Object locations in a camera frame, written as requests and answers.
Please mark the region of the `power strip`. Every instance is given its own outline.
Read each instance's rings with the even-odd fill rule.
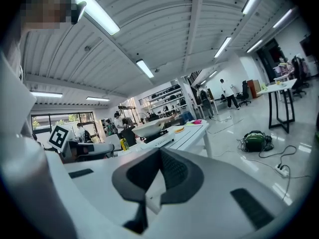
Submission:
[[[279,173],[280,176],[286,178],[289,177],[289,170],[286,167],[283,167],[282,169],[278,168],[280,166],[279,164],[275,166],[275,171]]]

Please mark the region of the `yellow bottle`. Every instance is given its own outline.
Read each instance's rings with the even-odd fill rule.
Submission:
[[[129,145],[128,145],[128,142],[126,141],[125,138],[122,138],[122,139],[120,140],[120,143],[121,143],[122,149],[123,149],[124,151],[130,149],[130,147],[129,147]]]

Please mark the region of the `glossy floor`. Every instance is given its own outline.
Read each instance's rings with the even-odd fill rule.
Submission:
[[[282,159],[283,164],[288,165],[291,169],[290,185],[284,199],[287,205],[305,194],[318,168],[319,148],[315,140],[315,132],[319,111],[319,80],[311,80],[310,85],[309,88],[304,89],[307,94],[303,94],[303,98],[294,97],[296,121],[290,124],[289,134],[281,127],[268,129],[268,95],[251,100],[251,104],[243,105],[240,110],[236,110],[234,107],[231,110],[221,110],[214,120],[209,120],[208,137],[211,140],[214,158],[230,163],[253,176],[271,188],[280,198],[284,197],[288,186],[288,178],[281,177],[273,169],[280,163],[281,155],[260,158],[257,152],[243,152],[238,149],[240,145],[238,139],[242,139],[252,130],[260,130],[266,135],[271,135],[274,149],[262,152],[261,156],[280,153],[288,145],[296,147],[295,154],[284,156]],[[273,104],[273,114],[276,114],[274,106],[275,104]],[[284,103],[279,102],[279,117],[284,120],[285,116]],[[203,146],[202,141],[194,146],[190,152],[206,156],[206,150],[203,149]],[[294,151],[293,147],[288,147],[285,153]]]

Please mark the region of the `black table leg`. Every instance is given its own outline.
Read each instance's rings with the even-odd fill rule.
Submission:
[[[286,120],[285,121],[282,121],[278,116],[278,100],[277,100],[276,92],[274,92],[274,94],[275,94],[275,101],[276,101],[276,115],[277,115],[276,119],[279,123],[272,125],[272,99],[271,99],[271,93],[268,93],[268,95],[269,95],[269,127],[268,128],[274,128],[274,127],[281,126],[287,133],[289,133],[289,123],[295,121],[295,111],[294,111],[294,105],[292,102],[290,90],[288,90],[288,97],[289,97],[289,101],[290,101],[290,105],[291,105],[291,109],[292,109],[293,118],[289,119],[289,110],[288,110],[288,103],[287,103],[287,99],[286,99],[286,93],[283,90],[285,109],[286,109]]]

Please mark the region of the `pink object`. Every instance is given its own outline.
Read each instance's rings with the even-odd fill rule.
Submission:
[[[195,120],[194,122],[193,122],[193,124],[201,124],[201,120],[200,119],[197,119],[197,120]]]

